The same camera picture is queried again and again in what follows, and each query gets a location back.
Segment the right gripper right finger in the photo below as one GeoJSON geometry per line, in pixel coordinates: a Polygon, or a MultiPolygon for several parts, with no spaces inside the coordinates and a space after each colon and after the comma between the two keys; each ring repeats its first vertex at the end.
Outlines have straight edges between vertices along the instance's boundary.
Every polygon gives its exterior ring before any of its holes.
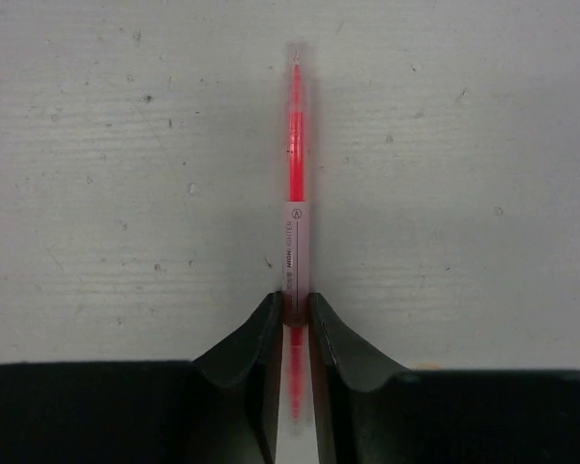
{"type": "Polygon", "coordinates": [[[580,463],[580,370],[411,369],[309,298],[323,463],[580,463]]]}

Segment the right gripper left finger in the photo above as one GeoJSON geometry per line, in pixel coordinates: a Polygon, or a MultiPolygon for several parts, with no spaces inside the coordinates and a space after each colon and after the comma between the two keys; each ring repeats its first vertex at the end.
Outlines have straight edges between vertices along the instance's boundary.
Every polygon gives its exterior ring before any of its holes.
{"type": "Polygon", "coordinates": [[[191,361],[0,364],[0,463],[272,463],[282,298],[191,361]]]}

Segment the pink pen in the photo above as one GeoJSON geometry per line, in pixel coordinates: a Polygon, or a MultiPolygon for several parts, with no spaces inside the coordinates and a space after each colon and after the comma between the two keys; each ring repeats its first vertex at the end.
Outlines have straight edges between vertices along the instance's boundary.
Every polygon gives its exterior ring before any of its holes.
{"type": "Polygon", "coordinates": [[[283,204],[283,323],[288,328],[288,390],[291,418],[303,411],[305,327],[310,292],[310,202],[308,149],[308,47],[287,46],[285,134],[286,192],[283,204]]]}

